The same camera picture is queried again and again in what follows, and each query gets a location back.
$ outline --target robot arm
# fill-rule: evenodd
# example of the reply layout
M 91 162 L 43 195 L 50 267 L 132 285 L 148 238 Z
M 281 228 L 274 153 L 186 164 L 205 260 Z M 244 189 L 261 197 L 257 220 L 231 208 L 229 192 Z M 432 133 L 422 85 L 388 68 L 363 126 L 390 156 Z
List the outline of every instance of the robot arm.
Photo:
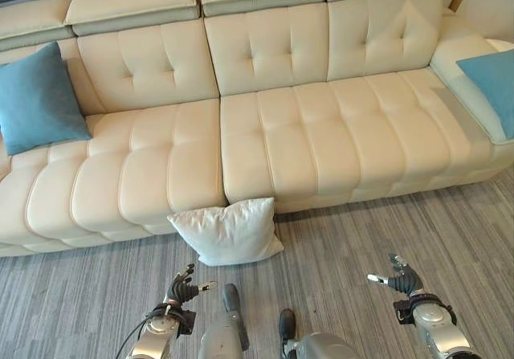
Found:
M 398 255 L 390 255 L 395 277 L 368 275 L 368 279 L 407 294 L 408 300 L 394 303 L 400 324 L 415 324 L 422 342 L 434 359 L 480 359 L 457 327 L 451 306 L 426 293 L 418 273 Z
M 126 359 L 167 359 L 176 339 L 193 332 L 196 313 L 183 310 L 182 305 L 200 292 L 216 288 L 215 282 L 190 285 L 193 272 L 194 264 L 190 264 L 175 276 L 163 302 L 141 323 L 137 342 Z

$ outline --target floor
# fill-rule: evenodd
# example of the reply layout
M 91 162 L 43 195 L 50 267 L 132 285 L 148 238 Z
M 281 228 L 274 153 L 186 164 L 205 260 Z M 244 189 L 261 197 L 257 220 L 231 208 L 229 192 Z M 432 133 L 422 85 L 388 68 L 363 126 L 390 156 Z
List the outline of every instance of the floor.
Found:
M 198 265 L 195 279 L 235 283 L 251 339 L 245 358 L 278 358 L 277 317 L 297 312 L 300 333 L 343 336 L 363 358 L 425 358 L 414 327 L 395 320 L 402 298 L 366 274 L 408 259 L 429 291 L 454 306 L 483 357 L 514 353 L 514 169 L 491 182 L 277 216 L 285 252 L 239 267 Z M 0 259 L 2 357 L 113 358 L 195 253 L 177 235 L 63 253 Z M 173 359 L 195 358 L 222 312 L 219 291 L 190 303 L 195 332 Z

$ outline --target tufted leather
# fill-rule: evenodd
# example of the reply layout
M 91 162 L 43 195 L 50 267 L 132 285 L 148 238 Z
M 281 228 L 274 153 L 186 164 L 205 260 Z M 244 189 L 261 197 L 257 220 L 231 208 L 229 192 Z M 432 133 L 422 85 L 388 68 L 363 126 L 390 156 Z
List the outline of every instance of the tufted leather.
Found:
M 217 16 L 205 24 L 222 96 L 326 80 L 326 3 Z
M 229 202 L 279 212 L 457 185 L 512 163 L 429 69 L 222 97 Z
M 77 42 L 103 112 L 219 96 L 201 20 L 83 36 Z
M 328 79 L 425 67 L 439 36 L 441 0 L 343 0 L 328 4 Z
M 90 141 L 10 158 L 0 255 L 173 232 L 172 211 L 223 206 L 219 100 L 88 116 Z

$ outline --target wall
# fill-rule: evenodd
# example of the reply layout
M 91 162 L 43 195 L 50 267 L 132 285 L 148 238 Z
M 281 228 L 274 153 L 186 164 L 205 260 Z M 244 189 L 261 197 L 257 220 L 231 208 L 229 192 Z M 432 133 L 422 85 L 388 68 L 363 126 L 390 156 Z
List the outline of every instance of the wall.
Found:
M 488 38 L 514 42 L 514 0 L 463 0 L 458 14 Z

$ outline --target wire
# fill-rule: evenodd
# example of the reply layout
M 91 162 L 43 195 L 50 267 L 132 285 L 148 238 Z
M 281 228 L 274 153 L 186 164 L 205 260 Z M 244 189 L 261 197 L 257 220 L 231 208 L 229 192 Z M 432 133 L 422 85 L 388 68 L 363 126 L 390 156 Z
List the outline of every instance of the wire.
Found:
M 119 359 L 120 355 L 121 355 L 121 350 L 125 347 L 125 345 L 127 344 L 127 341 L 129 341 L 130 337 L 137 331 L 138 328 L 142 327 L 143 325 L 145 325 L 145 323 L 148 321 L 148 317 L 146 319 L 144 319 L 142 322 L 140 322 L 136 327 L 135 329 L 133 329 L 131 331 L 131 333 L 127 336 L 127 338 L 124 340 L 124 342 L 121 344 L 121 347 L 120 349 L 118 350 L 118 353 L 116 354 L 115 356 L 115 359 Z

